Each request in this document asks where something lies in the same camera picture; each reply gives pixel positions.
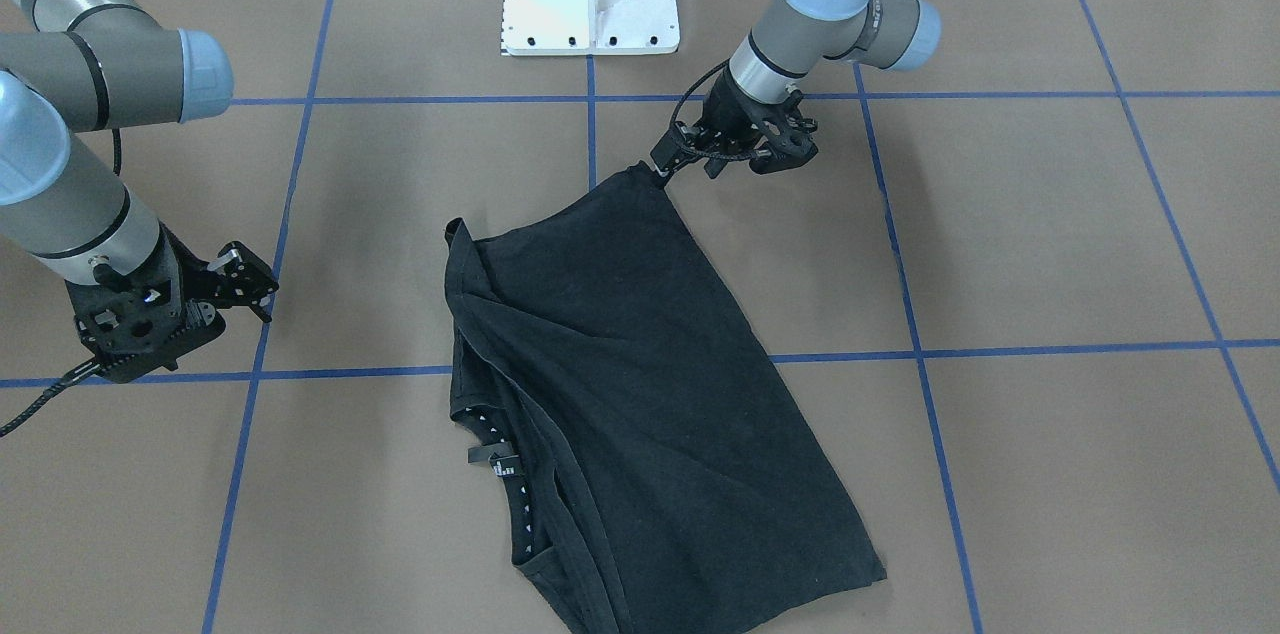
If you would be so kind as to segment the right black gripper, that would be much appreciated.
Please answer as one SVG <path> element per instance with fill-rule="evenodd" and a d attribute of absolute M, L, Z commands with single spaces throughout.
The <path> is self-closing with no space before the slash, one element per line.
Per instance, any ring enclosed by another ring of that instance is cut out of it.
<path fill-rule="evenodd" d="M 232 241 L 210 263 L 197 257 L 168 227 L 160 228 L 150 257 L 150 323 L 154 325 L 223 325 L 221 309 L 243 307 L 261 323 L 279 282 L 247 245 Z"/>

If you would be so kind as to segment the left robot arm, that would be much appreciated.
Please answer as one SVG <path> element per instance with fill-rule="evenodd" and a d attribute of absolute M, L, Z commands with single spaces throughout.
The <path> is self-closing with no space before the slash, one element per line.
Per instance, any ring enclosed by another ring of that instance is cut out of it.
<path fill-rule="evenodd" d="M 936 53 L 937 9 L 925 0 L 773 0 L 733 54 L 701 76 L 700 117 L 672 111 L 650 152 L 652 183 L 700 163 L 709 178 L 745 163 L 759 174 L 814 159 L 817 122 L 801 113 L 800 82 L 823 61 L 913 72 Z"/>

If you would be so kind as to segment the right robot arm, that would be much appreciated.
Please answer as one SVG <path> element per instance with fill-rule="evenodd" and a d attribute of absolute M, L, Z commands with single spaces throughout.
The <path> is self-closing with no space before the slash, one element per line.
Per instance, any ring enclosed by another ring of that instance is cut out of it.
<path fill-rule="evenodd" d="M 32 26 L 3 36 L 3 236 L 92 296 L 251 309 L 278 283 L 242 245 L 211 263 L 186 251 L 88 132 L 221 115 L 236 78 L 202 31 L 168 28 L 137 0 L 12 0 Z"/>

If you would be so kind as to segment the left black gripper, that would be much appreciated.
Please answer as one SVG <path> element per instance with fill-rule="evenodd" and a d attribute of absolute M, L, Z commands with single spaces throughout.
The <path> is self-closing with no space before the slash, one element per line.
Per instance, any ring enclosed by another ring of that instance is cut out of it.
<path fill-rule="evenodd" d="M 767 120 L 776 104 L 756 101 L 728 69 L 717 76 L 694 126 L 671 122 L 650 151 L 654 182 L 659 190 L 692 163 L 705 160 L 704 173 L 716 179 L 732 161 L 765 165 L 774 161 Z"/>

